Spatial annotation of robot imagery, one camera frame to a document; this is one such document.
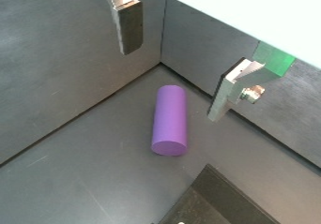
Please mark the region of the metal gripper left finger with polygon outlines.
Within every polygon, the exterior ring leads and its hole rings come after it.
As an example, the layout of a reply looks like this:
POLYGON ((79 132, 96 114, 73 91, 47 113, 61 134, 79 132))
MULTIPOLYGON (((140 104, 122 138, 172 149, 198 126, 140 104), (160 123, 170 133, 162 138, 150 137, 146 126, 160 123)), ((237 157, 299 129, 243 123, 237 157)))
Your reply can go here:
POLYGON ((128 55, 143 44, 143 3, 139 0, 107 0, 116 26, 120 53, 128 55))

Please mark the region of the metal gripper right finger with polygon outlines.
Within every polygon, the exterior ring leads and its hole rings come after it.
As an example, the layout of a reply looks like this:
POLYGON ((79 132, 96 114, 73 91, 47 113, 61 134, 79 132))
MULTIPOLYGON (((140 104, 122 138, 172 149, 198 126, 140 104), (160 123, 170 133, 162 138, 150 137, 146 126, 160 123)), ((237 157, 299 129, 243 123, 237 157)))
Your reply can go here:
POLYGON ((242 58, 222 75, 216 85, 208 109, 211 121, 216 122, 241 100, 254 104, 265 93, 262 84, 278 78, 265 64, 242 58))

